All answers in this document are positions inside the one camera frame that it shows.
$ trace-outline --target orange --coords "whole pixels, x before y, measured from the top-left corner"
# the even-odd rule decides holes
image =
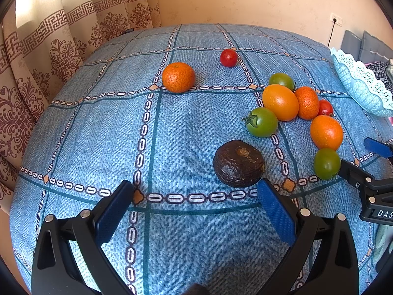
[[[297,115],[304,120],[311,120],[318,115],[319,99],[317,93],[308,86],[302,86],[295,91],[299,101],[299,113]]]
[[[299,111],[295,94],[280,84],[268,85],[262,93],[262,102],[280,121],[294,119]]]
[[[162,84],[173,93],[183,93],[194,86],[195,72],[183,62],[169,64],[162,72]]]
[[[318,148],[337,150],[343,142],[341,125],[328,115],[318,115],[310,126],[312,141]]]

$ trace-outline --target red tomato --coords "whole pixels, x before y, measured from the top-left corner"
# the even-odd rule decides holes
[[[318,115],[333,115],[333,107],[327,100],[320,100],[320,111]]]
[[[220,62],[227,68],[233,68],[237,62],[237,53],[232,49],[225,49],[221,52]]]

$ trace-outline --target silver screw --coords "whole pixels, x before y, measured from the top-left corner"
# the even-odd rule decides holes
[[[52,222],[55,217],[52,214],[45,216],[46,223]]]
[[[88,218],[90,216],[90,210],[83,210],[81,214],[81,218]]]
[[[337,218],[338,218],[340,221],[345,221],[345,220],[346,220],[345,215],[342,214],[342,213],[338,213],[338,214],[337,214]]]
[[[308,208],[302,208],[302,209],[300,210],[300,214],[303,215],[303,216],[305,216],[305,217],[307,217],[307,216],[310,216],[310,215],[311,215],[311,212],[310,212],[310,210],[309,210]]]

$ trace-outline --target light blue basket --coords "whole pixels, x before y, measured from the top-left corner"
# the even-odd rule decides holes
[[[343,50],[330,50],[337,74],[349,95],[367,112],[377,116],[393,116],[392,94],[385,84],[363,62],[355,61]]]

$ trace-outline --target beige curtain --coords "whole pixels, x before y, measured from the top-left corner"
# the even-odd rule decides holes
[[[125,30],[159,26],[158,0],[16,0],[0,28],[2,210],[35,123],[83,61]]]

